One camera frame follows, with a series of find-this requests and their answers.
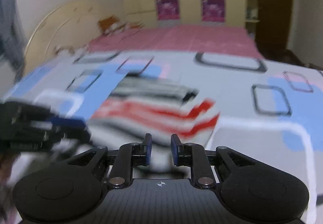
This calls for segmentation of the striped knit children's sweater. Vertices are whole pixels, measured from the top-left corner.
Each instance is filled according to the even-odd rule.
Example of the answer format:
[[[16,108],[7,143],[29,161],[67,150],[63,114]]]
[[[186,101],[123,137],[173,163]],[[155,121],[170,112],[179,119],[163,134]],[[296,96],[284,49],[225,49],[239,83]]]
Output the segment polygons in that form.
[[[88,125],[97,138],[111,144],[136,142],[149,133],[158,146],[168,146],[172,134],[205,145],[219,117],[216,101],[196,88],[170,79],[127,75]]]

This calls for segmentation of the brown white pillow near headboard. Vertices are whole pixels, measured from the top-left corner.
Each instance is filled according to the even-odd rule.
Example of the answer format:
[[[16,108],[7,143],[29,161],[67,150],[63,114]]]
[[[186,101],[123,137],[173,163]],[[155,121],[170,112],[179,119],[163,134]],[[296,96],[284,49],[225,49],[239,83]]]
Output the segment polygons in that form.
[[[71,45],[57,45],[54,47],[53,49],[53,53],[55,56],[59,56],[59,55],[69,55],[69,56],[73,56],[76,54],[81,54],[83,52],[87,51],[87,46],[83,46],[83,47],[73,47]]]

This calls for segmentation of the grey blue curtain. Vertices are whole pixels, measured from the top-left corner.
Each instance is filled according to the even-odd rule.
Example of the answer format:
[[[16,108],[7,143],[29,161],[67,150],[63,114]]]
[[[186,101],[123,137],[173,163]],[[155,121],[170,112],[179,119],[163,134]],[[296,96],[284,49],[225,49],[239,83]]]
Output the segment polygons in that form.
[[[15,81],[22,78],[24,57],[24,34],[20,27],[16,0],[1,0],[1,58],[5,58],[13,72]]]

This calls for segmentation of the cream arched headboard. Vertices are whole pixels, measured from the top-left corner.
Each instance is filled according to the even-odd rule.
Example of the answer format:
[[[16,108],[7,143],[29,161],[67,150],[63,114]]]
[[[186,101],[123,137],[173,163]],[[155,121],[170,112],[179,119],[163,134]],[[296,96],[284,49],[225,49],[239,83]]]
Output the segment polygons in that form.
[[[35,28],[25,47],[24,74],[55,57],[56,47],[86,45],[101,34],[103,7],[92,1],[71,2],[51,11]]]

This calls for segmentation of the orange white patterned pillow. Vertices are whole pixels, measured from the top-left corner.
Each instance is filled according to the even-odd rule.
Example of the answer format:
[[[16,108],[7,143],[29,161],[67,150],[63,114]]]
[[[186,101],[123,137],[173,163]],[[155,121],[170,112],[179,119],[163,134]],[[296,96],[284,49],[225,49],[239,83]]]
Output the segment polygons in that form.
[[[110,34],[122,30],[126,27],[126,23],[122,22],[118,17],[112,15],[98,21],[98,26],[102,34]]]

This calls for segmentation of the pink bed sheet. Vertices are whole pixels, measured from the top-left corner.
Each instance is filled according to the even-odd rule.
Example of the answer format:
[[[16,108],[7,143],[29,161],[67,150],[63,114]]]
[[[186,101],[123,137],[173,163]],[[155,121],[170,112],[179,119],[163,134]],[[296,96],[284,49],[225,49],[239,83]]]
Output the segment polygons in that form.
[[[113,50],[171,50],[263,58],[244,28],[179,25],[164,28],[131,28],[102,34],[87,44],[90,52]]]

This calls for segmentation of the lower left purple poster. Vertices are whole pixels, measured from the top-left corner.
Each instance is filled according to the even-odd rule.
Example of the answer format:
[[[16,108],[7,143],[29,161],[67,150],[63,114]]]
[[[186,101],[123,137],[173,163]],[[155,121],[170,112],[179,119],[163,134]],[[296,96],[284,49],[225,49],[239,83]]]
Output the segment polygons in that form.
[[[178,0],[156,0],[159,27],[174,27],[180,24]]]

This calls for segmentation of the purple poster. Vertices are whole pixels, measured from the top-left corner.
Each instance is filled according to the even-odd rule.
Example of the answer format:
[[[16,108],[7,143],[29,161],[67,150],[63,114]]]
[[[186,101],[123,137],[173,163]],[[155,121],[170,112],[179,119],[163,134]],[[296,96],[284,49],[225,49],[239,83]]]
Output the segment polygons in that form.
[[[202,0],[202,21],[225,22],[225,0]]]
[[[156,0],[159,27],[174,27],[180,24],[178,0]]]

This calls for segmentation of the dark brown wooden door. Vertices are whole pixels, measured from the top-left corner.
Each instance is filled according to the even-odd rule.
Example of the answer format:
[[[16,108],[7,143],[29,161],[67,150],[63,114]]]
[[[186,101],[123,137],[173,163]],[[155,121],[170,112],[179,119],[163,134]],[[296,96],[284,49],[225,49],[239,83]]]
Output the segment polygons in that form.
[[[258,0],[255,42],[267,59],[278,60],[287,49],[293,0]]]

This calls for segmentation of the lower right purple poster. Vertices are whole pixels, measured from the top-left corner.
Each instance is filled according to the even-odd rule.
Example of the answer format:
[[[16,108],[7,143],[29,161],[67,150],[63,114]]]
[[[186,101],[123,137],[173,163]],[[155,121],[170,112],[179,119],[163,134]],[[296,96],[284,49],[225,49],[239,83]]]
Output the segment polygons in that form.
[[[225,22],[225,0],[202,0],[202,21]]]

